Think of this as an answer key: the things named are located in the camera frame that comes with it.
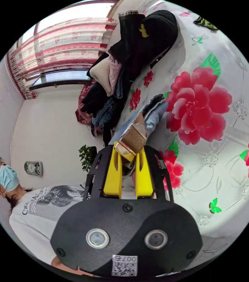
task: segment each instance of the qr code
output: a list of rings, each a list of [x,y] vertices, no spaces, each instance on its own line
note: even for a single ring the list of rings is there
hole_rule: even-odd
[[[137,256],[113,255],[112,276],[137,276]]]

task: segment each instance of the potted plant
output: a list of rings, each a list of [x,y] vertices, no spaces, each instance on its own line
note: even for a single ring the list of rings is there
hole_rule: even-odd
[[[82,164],[82,170],[88,172],[91,168],[91,165],[94,161],[95,156],[97,155],[97,149],[96,147],[90,147],[90,146],[82,146],[78,152],[81,164]]]

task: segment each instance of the face mask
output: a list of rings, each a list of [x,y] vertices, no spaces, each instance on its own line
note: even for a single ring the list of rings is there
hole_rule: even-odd
[[[16,172],[8,165],[1,165],[0,168],[0,184],[10,192],[19,184],[19,178]]]

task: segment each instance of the bed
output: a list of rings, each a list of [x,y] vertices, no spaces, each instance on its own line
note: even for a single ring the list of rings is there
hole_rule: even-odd
[[[159,9],[176,16],[179,36],[132,84],[116,130],[165,94],[168,111],[147,144],[184,168],[174,175],[174,201],[192,214],[203,238],[192,268],[225,251],[249,222],[249,64],[221,31],[195,25],[199,15],[191,11],[162,1],[139,12]]]

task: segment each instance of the screw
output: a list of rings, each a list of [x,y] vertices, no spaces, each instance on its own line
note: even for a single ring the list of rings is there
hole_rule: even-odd
[[[133,209],[133,207],[132,207],[132,205],[130,205],[130,204],[124,204],[123,207],[122,207],[122,209],[123,209],[125,212],[131,212],[132,209]]]
[[[61,248],[57,248],[57,253],[59,254],[59,256],[64,257],[66,256],[66,252],[61,249]]]
[[[195,257],[195,255],[196,255],[196,252],[195,252],[195,251],[190,251],[190,252],[187,254],[186,258],[187,258],[187,259],[192,259],[192,258]]]

